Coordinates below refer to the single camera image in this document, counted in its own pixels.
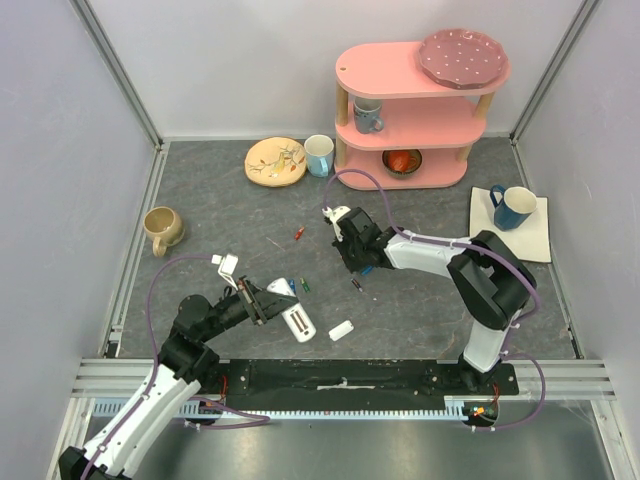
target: beige plate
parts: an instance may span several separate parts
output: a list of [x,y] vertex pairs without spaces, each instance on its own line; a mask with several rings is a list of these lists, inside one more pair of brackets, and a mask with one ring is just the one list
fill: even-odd
[[306,170],[304,147],[285,137],[259,141],[244,160],[244,173],[249,180],[265,187],[296,183]]

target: pink shelf unit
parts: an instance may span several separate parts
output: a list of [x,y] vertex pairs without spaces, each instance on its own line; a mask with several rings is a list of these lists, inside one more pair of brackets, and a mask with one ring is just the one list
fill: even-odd
[[416,98],[485,95],[509,78],[511,66],[484,88],[457,90],[438,85],[421,70],[421,42],[367,43],[350,48],[336,62],[338,83],[348,92],[367,98]]
[[487,125],[484,118],[474,117],[475,109],[464,97],[385,100],[380,115],[385,128],[362,134],[356,130],[349,102],[347,124],[336,124],[336,133],[361,150],[464,147],[478,140]]
[[[455,150],[451,148],[420,150],[422,166],[409,178],[397,179],[389,176],[382,165],[381,151],[357,150],[347,147],[347,166],[338,167],[336,172],[345,168],[357,168],[373,175],[385,189],[441,188],[450,187],[460,181],[467,171],[467,162],[456,160]],[[371,180],[364,175],[345,173],[338,177],[346,186],[356,190],[375,190]]]
[[[482,88],[453,89],[422,72],[420,45],[369,43],[350,48],[338,58],[336,171],[365,170],[389,189],[448,187],[464,176],[471,146],[482,136],[493,96],[509,78],[511,66],[507,62],[502,74]],[[358,133],[349,94],[385,100],[381,132]],[[474,104],[465,96],[480,99]],[[382,151],[412,148],[422,152],[420,169],[407,179],[391,177],[382,165]],[[369,180],[355,174],[340,180],[352,188],[373,189]]]

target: cup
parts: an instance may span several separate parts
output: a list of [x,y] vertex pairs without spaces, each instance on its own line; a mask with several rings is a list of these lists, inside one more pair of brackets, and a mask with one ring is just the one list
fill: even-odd
[[495,208],[493,223],[500,230],[513,230],[522,225],[529,215],[536,211],[538,199],[535,194],[524,187],[510,187],[494,185],[489,190],[491,203]]
[[353,117],[356,129],[360,133],[379,132],[384,128],[384,121],[380,118],[382,100],[356,97],[353,101]]
[[333,140],[326,135],[312,135],[304,142],[307,170],[314,177],[327,177],[333,167]]
[[184,237],[184,223],[175,210],[156,207],[144,216],[144,232],[153,242],[153,254],[162,257],[167,247],[177,245]]

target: pink plate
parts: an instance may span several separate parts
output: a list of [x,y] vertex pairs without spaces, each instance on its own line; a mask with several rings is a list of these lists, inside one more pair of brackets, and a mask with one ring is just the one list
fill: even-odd
[[418,49],[418,62],[431,80],[460,90],[483,88],[493,82],[507,61],[498,42],[462,28],[429,35]]

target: pink shelf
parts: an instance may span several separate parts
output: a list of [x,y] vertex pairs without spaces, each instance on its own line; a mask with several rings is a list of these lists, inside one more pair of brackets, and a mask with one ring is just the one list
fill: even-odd
[[[458,162],[456,149],[421,150],[422,166],[411,177],[398,180],[387,173],[382,165],[381,151],[365,151],[347,147],[347,166],[336,166],[336,172],[357,168],[373,175],[385,189],[440,188],[458,183],[467,171],[467,162]],[[356,190],[375,190],[371,181],[363,175],[345,173],[340,180]]]
[[336,62],[338,83],[354,95],[368,98],[459,97],[495,92],[509,78],[511,66],[486,87],[455,90],[438,85],[421,70],[421,42],[368,43],[350,48]]
[[473,116],[474,110],[475,105],[463,97],[385,100],[384,129],[362,134],[356,130],[349,103],[349,122],[336,124],[336,133],[360,150],[462,147],[478,140],[487,125],[484,118]]

